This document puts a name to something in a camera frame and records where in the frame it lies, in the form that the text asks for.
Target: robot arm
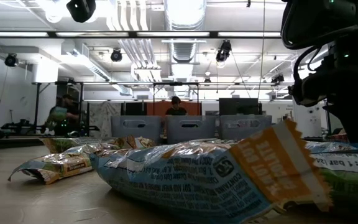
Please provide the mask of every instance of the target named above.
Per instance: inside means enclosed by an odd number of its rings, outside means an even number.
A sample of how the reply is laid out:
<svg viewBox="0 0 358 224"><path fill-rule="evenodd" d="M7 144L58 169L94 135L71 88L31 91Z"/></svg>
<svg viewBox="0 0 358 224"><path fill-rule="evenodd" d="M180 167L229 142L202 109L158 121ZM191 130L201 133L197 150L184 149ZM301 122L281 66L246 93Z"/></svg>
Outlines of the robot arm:
<svg viewBox="0 0 358 224"><path fill-rule="evenodd" d="M282 39L288 49L306 50L295 63L290 94L299 105L325 108L340 120L351 142L358 142L358 0L288 0ZM329 55L305 79L302 60L328 44Z"/></svg>

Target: gray storage bin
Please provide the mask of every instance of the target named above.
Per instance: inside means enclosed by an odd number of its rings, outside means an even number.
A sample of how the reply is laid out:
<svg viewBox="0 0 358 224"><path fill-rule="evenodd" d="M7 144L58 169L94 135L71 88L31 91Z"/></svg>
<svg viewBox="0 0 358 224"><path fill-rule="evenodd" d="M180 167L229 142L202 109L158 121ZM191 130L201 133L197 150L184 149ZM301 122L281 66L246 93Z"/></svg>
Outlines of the gray storage bin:
<svg viewBox="0 0 358 224"><path fill-rule="evenodd" d="M215 137L215 116L166 116L168 144Z"/></svg>
<svg viewBox="0 0 358 224"><path fill-rule="evenodd" d="M143 137L160 142L160 116L111 116L112 137Z"/></svg>
<svg viewBox="0 0 358 224"><path fill-rule="evenodd" d="M227 115L221 116L220 138L241 140L272 125L270 115Z"/></svg>

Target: table surface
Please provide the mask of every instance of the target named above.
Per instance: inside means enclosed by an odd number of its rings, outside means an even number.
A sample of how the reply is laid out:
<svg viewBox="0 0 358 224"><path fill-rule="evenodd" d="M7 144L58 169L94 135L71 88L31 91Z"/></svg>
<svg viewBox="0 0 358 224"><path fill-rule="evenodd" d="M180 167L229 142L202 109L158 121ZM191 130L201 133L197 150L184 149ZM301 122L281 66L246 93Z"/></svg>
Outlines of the table surface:
<svg viewBox="0 0 358 224"><path fill-rule="evenodd" d="M0 223L179 223L158 208L131 200L111 190L96 172L89 172L52 185L17 173L23 162L48 154L44 146L0 149ZM348 223L311 213L288 213L266 224Z"/></svg>

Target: ceiling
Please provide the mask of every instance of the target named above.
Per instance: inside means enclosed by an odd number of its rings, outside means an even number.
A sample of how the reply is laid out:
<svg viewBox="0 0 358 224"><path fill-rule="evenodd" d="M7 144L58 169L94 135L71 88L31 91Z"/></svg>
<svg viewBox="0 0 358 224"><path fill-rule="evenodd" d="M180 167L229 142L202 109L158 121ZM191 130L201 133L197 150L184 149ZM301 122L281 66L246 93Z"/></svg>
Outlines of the ceiling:
<svg viewBox="0 0 358 224"><path fill-rule="evenodd" d="M58 23L47 22L45 11L38 8L39 5L35 1L0 1L0 30L108 30L106 15L110 12L104 7L108 2L97 2L98 8L95 14L99 17L92 23L80 24L75 22L68 13L65 13ZM246 1L207 0L207 3L204 30L280 31L285 8L285 3L281 0L266 0L266 3L261 0L252 0L250 8L246 7ZM165 16L162 9L162 0L147 1L147 23L150 30L165 30ZM121 62L112 62L110 59L113 48L120 47L117 39L75 39L73 41L76 46L86 44L92 58L106 71L111 72L116 80L126 82L131 80L129 72L132 62L128 56L123 54ZM38 47L53 55L65 65L59 71L60 76L73 77L79 81L93 81L94 75L89 69L81 64L73 63L69 55L62 54L62 42L62 39L0 39L1 46ZM293 81L290 59L295 59L302 50L288 50L278 39L232 39L233 54L223 68L217 68L214 58L221 42L221 39L207 39L205 43L198 45L193 80L201 82L206 77L205 73L210 72L212 82L241 82L241 76L248 82L259 82L261 77L269 82L271 76L280 72L284 74L286 82ZM161 39L152 39L152 47L162 70L162 78L171 77L168 45L163 44Z"/></svg>

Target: wooden table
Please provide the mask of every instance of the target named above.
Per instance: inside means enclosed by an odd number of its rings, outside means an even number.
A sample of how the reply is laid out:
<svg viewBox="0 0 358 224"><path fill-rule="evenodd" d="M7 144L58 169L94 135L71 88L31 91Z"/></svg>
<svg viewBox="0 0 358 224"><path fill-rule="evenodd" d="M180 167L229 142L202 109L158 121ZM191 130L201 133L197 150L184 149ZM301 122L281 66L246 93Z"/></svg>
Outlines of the wooden table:
<svg viewBox="0 0 358 224"><path fill-rule="evenodd" d="M28 159L48 154L44 146L0 149L0 223L179 223L150 204L113 192L96 172L59 180L52 185L17 173ZM347 223L315 214L288 213L267 224Z"/></svg>

